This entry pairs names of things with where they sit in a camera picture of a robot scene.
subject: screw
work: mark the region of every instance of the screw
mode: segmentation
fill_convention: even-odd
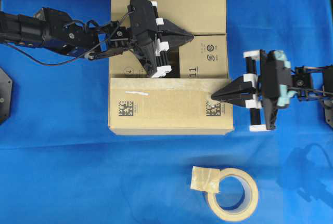
[[[297,84],[297,86],[303,86],[304,85],[304,81],[303,80],[297,80],[296,84]]]

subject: cardboard box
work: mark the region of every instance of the cardboard box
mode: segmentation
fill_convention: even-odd
[[[233,129],[233,108],[210,96],[227,83],[223,78],[113,78],[110,128],[117,134],[224,134]]]
[[[171,78],[145,78],[146,72],[131,52],[110,58],[110,129],[119,135],[225,134],[234,130],[232,105],[210,99],[229,83],[226,0],[151,1],[158,2],[160,17],[199,35],[168,52]],[[112,20],[127,12],[128,3],[111,0]],[[188,73],[192,66],[199,70],[196,76]]]
[[[179,48],[181,78],[229,78],[226,35],[202,35]]]

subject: table surface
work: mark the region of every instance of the table surface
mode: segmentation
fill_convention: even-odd
[[[41,7],[110,19],[110,0],[3,1],[11,14]],[[282,49],[293,67],[333,63],[330,0],[227,0],[227,32],[233,78],[245,73],[245,50]],[[0,126],[0,223],[223,223],[202,192],[190,190],[193,165],[254,178],[258,207],[242,223],[333,220],[333,130],[317,102],[292,99],[272,132],[248,132],[248,110],[234,107],[236,130],[226,136],[115,136],[107,126],[108,60],[43,67],[0,51],[14,81],[11,118]]]

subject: black mounting plate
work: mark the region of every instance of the black mounting plate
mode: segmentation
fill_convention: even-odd
[[[6,121],[10,115],[12,80],[0,68],[0,124]]]

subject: roll of masking tape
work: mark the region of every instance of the roll of masking tape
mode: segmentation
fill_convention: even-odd
[[[234,177],[239,180],[244,189],[243,202],[233,210],[222,209],[216,200],[216,193],[207,192],[207,202],[213,212],[222,220],[241,221],[248,218],[257,207],[258,204],[258,187],[255,181],[246,172],[236,168],[226,168],[220,171],[219,181],[226,177]]]

